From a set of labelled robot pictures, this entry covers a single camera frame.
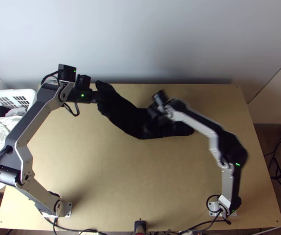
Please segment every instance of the tabletop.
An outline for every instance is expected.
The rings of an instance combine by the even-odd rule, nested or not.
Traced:
[[[211,229],[264,228],[281,225],[281,214],[258,138],[240,86],[187,84],[113,84],[137,107],[151,104],[164,89],[197,112],[234,133],[248,151],[240,184],[242,205],[232,222]],[[49,115],[28,147],[35,178],[49,191],[73,203],[71,229],[132,231],[134,221],[149,231],[180,231],[212,220],[206,199],[221,194],[221,171],[208,149],[207,137],[138,140],[102,116],[96,104],[80,104],[73,117],[64,108]],[[29,201],[6,187],[0,228],[52,230]]]

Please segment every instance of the robotic arm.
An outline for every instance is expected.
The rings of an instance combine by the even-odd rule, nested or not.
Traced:
[[[59,65],[59,70],[47,75],[42,83],[54,74],[58,74],[58,85],[45,83],[41,86],[36,103],[5,139],[0,151],[0,182],[27,196],[44,217],[70,217],[72,203],[62,201],[58,194],[47,191],[34,178],[33,157],[27,144],[51,111],[63,107],[65,102],[74,102],[76,107],[77,103],[96,103],[103,100],[103,94],[89,88],[90,77],[78,75],[76,79],[76,68],[66,65]],[[238,192],[241,169],[247,159],[246,150],[233,134],[190,110],[184,102],[168,100],[163,91],[155,94],[153,99],[154,103],[148,108],[153,118],[158,118],[161,123],[182,121],[210,139],[210,151],[222,169],[222,194],[215,210],[224,218],[228,217],[241,205]]]
[[[102,96],[89,89],[90,77],[78,75],[75,82],[76,68],[59,65],[59,70],[50,76],[56,73],[59,85],[43,84],[37,92],[35,104],[5,139],[4,148],[0,151],[0,182],[15,187],[34,201],[44,217],[69,217],[72,203],[63,202],[58,194],[47,191],[34,178],[33,156],[27,144],[50,112],[65,102],[92,103]]]
[[[209,150],[222,170],[222,194],[212,203],[210,214],[216,216],[221,213],[222,217],[227,218],[236,211],[241,205],[238,196],[240,175],[247,159],[247,152],[236,136],[190,109],[183,101],[176,98],[169,100],[162,90],[153,96],[148,112],[160,123],[181,121],[209,138]]]

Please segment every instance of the white laundry basket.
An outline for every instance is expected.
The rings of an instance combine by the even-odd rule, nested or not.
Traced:
[[[8,108],[25,107],[27,110],[36,101],[36,92],[32,89],[0,90],[0,106]]]

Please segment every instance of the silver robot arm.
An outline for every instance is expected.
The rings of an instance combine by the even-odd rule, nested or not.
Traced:
[[[238,196],[240,174],[247,160],[247,151],[235,135],[190,109],[183,101],[169,100],[162,90],[153,96],[153,100],[148,112],[152,118],[158,119],[158,123],[181,121],[209,138],[209,150],[222,170],[222,193],[212,203],[210,214],[216,216],[220,213],[227,218],[241,205],[241,198]]]
[[[79,75],[76,68],[59,65],[59,70],[44,77],[58,74],[58,83],[45,83],[37,92],[37,101],[22,117],[5,139],[0,151],[0,182],[15,187],[35,203],[44,217],[70,217],[72,203],[62,201],[57,193],[47,191],[35,178],[33,156],[27,144],[51,111],[74,103],[94,103],[101,96],[89,89],[90,77]]]

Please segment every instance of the wire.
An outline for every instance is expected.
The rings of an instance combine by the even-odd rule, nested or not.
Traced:
[[[59,70],[58,70],[58,71],[55,71],[55,72],[52,72],[51,74],[46,75],[45,77],[43,77],[43,79],[41,80],[40,84],[43,85],[44,82],[45,82],[45,80],[46,80],[47,78],[53,77],[53,75],[57,74],[58,72],[59,72]]]
[[[281,137],[280,137],[279,140],[277,141],[274,150],[273,150],[272,152],[268,153],[268,154],[263,155],[264,157],[266,157],[266,156],[268,156],[268,155],[270,155],[270,154],[273,154],[273,155],[272,155],[272,158],[271,158],[271,161],[270,161],[270,163],[269,163],[269,165],[268,165],[268,169],[270,169],[270,167],[271,167],[271,164],[272,164],[272,162],[273,162],[273,159],[275,158],[275,154],[276,154],[277,148],[280,146],[280,144],[281,144]]]
[[[281,137],[280,137],[279,140],[277,141],[274,150],[273,150],[272,152],[268,153],[268,154],[263,155],[263,156],[266,157],[266,156],[268,156],[268,155],[274,153],[274,152],[277,150],[277,148],[279,147],[280,143],[281,143]]]
[[[13,229],[10,229],[10,230],[6,233],[6,235],[9,235],[9,234],[12,232],[12,230],[13,230]]]
[[[191,227],[191,228],[189,228],[189,229],[187,229],[187,230],[181,231],[180,233],[178,233],[178,235],[182,235],[182,234],[184,234],[184,233],[186,233],[186,232],[191,232],[191,231],[192,231],[192,232],[203,232],[203,231],[209,229],[215,222],[226,222],[228,225],[231,225],[232,222],[229,221],[229,220],[227,220],[227,219],[216,220],[216,219],[218,218],[218,216],[220,215],[221,212],[222,212],[222,209],[220,209],[220,212],[216,215],[216,217],[215,217],[213,220],[211,220],[211,221],[206,221],[206,222],[200,223],[200,224],[198,224],[198,225],[195,225],[195,226],[193,226],[193,227]],[[199,226],[201,226],[201,225],[203,225],[203,224],[208,224],[208,223],[210,223],[210,225],[209,225],[208,227],[206,227],[206,228],[204,228],[204,229],[201,229],[201,230],[195,230],[195,228],[197,228],[197,227],[199,227]]]
[[[52,225],[52,230],[54,231],[54,234],[55,234],[55,235],[57,235],[56,230],[55,230],[55,226],[56,226],[57,220],[58,220],[58,218],[55,218],[55,219],[54,219],[54,223],[53,223],[53,225]]]
[[[63,107],[66,108],[66,110],[68,110],[74,117],[79,116],[79,107],[77,105],[77,102],[74,103],[75,109],[76,109],[76,114],[73,113],[72,109],[70,108],[70,106],[68,104],[64,104]]]
[[[212,211],[212,210],[210,210],[210,208],[209,208],[209,206],[208,206],[208,203],[209,203],[209,200],[210,200],[210,198],[212,198],[212,197],[217,197],[217,199],[219,198],[219,195],[217,195],[217,194],[214,194],[214,195],[211,195],[210,197],[208,197],[208,199],[206,200],[206,207],[207,207],[207,209],[209,210],[209,211],[211,211],[211,212],[213,212],[213,213],[218,213],[221,209],[218,209],[218,210],[216,210],[216,211]]]
[[[79,235],[84,233],[84,232],[87,232],[87,233],[99,233],[100,235],[108,235],[106,233],[103,233],[103,232],[99,232],[95,229],[85,229],[85,230],[75,230],[75,229],[68,229],[68,228],[64,228],[64,227],[61,227],[59,225],[57,225],[57,222],[58,222],[58,218],[55,218],[54,222],[51,222],[48,218],[44,218],[45,220],[47,220],[50,224],[53,225],[53,231],[54,231],[54,234],[56,235],[56,230],[55,230],[55,227],[56,228],[59,228],[59,229],[62,229],[62,230],[65,230],[65,231],[69,231],[69,232],[79,232]]]
[[[50,77],[54,77],[54,78],[57,80],[58,85],[60,85],[60,81],[59,81],[59,79],[57,78],[57,76],[52,75],[52,76],[49,76],[48,78],[50,78]]]

